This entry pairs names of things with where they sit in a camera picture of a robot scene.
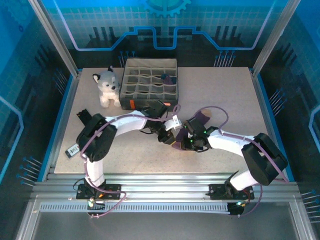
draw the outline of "gear logo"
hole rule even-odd
[[[30,5],[28,0],[0,0],[4,6],[7,7],[9,13],[14,20],[23,25],[30,14]]]
[[[186,10],[186,5],[190,4],[191,0],[140,0],[140,2],[150,14],[165,18],[180,14],[181,9]]]

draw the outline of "toy dog ear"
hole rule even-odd
[[[108,67],[108,71],[114,72],[114,68],[113,68],[112,66],[109,66],[109,67]]]
[[[99,74],[93,74],[92,77],[93,77],[93,80],[94,80],[96,83],[98,83],[98,80],[100,79],[100,75],[99,75]]]

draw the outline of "glass panel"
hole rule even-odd
[[[319,11],[320,5],[312,0],[300,2],[260,73],[300,190],[307,193],[315,189],[317,194],[320,193]]]
[[[8,5],[0,8],[0,238],[12,240],[39,175],[70,73],[28,1],[4,2]]]
[[[123,67],[129,57],[252,67],[287,0],[43,3],[79,68]]]

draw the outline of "table surface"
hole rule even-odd
[[[84,173],[83,160],[77,154],[69,159],[65,150],[76,143],[84,128],[76,113],[87,109],[91,115],[118,116],[129,113],[115,107],[102,108],[97,84],[92,75],[105,68],[84,68],[79,80],[72,109],[62,140],[54,173]],[[114,71],[119,81],[123,68]],[[229,114],[223,127],[227,132],[241,135],[267,133],[257,95],[247,67],[179,67],[178,90],[180,120],[189,119],[198,109],[215,105]],[[206,127],[219,126],[226,116],[218,109]],[[244,159],[231,152],[212,149],[203,153],[181,151],[159,143],[157,135],[131,131],[116,137],[103,159],[104,173],[233,173],[246,169]]]

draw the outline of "enclosure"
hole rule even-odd
[[[319,2],[0,0],[0,6],[1,239],[318,239]],[[170,60],[158,66],[145,59]],[[185,121],[215,105],[229,114],[224,130],[268,134],[288,160],[289,183],[263,186],[250,215],[225,216],[236,201],[211,200],[208,186],[245,168],[242,157],[220,149],[181,153],[132,131],[114,140],[103,162],[107,183],[121,184],[126,199],[112,214],[91,219],[73,188],[85,176],[83,160],[65,151],[84,128],[78,112],[130,112],[100,106],[92,76],[109,66],[128,108],[136,99],[178,101]],[[162,84],[162,74],[177,83]],[[224,120],[213,110],[209,124]],[[261,190],[253,192],[249,210]]]

